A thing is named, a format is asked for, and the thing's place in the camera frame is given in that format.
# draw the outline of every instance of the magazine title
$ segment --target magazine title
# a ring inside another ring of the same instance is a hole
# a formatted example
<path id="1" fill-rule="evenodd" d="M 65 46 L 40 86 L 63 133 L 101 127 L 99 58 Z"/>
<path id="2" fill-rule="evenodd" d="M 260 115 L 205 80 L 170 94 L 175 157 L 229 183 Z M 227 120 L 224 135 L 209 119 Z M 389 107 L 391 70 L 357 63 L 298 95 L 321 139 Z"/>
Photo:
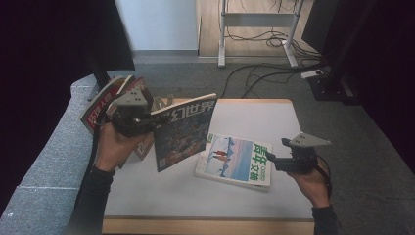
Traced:
<path id="1" fill-rule="evenodd" d="M 251 157 L 250 180 L 265 181 L 267 158 L 265 153 L 267 149 L 254 143 L 253 154 Z"/>

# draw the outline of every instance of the magazine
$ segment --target magazine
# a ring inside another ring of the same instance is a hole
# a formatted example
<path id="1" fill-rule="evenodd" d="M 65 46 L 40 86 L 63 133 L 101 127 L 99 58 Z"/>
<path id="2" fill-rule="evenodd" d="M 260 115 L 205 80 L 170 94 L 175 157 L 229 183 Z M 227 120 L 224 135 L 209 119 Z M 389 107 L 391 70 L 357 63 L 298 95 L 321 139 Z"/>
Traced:
<path id="1" fill-rule="evenodd" d="M 272 145 L 233 136 L 209 133 L 206 150 L 195 169 L 198 177 L 268 190 L 273 165 L 265 157 Z"/>
<path id="2" fill-rule="evenodd" d="M 168 117 L 154 131 L 158 172 L 205 149 L 216 102 L 216 94 L 209 94 L 152 112 Z"/>
<path id="3" fill-rule="evenodd" d="M 97 119 L 98 114 L 113 100 L 113 98 L 115 98 L 119 88 L 124 84 L 125 80 L 126 78 L 122 76 L 111 79 L 81 113 L 79 119 L 91 134 L 94 134 L 95 120 Z"/>

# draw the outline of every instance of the illustrated cover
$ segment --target illustrated cover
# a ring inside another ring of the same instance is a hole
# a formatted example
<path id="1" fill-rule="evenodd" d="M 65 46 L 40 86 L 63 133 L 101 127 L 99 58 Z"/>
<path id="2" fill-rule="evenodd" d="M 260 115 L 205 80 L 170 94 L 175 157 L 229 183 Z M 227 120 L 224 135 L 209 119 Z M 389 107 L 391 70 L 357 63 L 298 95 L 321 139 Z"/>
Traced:
<path id="1" fill-rule="evenodd" d="M 110 82 L 101 89 L 101 91 L 94 97 L 94 99 L 81 113 L 79 119 L 91 134 L 94 134 L 95 120 L 97 119 L 98 114 L 101 112 L 104 106 L 107 105 L 107 103 L 113 100 L 124 81 L 125 77 L 122 76 L 111 79 Z"/>
<path id="2" fill-rule="evenodd" d="M 211 180 L 268 190 L 272 164 L 265 157 L 272 145 L 209 133 L 195 175 Z"/>
<path id="3" fill-rule="evenodd" d="M 210 94 L 152 112 L 169 117 L 154 131 L 158 172 L 205 149 L 216 102 L 216 94 Z"/>

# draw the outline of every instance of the wooden table edge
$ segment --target wooden table edge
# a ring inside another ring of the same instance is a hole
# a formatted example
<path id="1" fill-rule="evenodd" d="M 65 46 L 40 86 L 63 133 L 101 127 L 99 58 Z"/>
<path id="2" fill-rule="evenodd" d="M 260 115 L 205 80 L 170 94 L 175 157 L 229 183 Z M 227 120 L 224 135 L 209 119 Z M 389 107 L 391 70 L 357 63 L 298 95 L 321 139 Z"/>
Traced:
<path id="1" fill-rule="evenodd" d="M 106 216 L 103 234 L 312 234 L 313 219 Z"/>

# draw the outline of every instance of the wall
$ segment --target wall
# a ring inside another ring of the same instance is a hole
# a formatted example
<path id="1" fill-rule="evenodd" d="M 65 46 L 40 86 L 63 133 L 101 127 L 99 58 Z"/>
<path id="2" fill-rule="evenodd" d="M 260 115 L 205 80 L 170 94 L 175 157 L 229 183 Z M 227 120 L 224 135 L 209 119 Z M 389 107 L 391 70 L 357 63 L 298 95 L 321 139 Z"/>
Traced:
<path id="1" fill-rule="evenodd" d="M 116 0 L 132 51 L 198 50 L 195 0 Z"/>

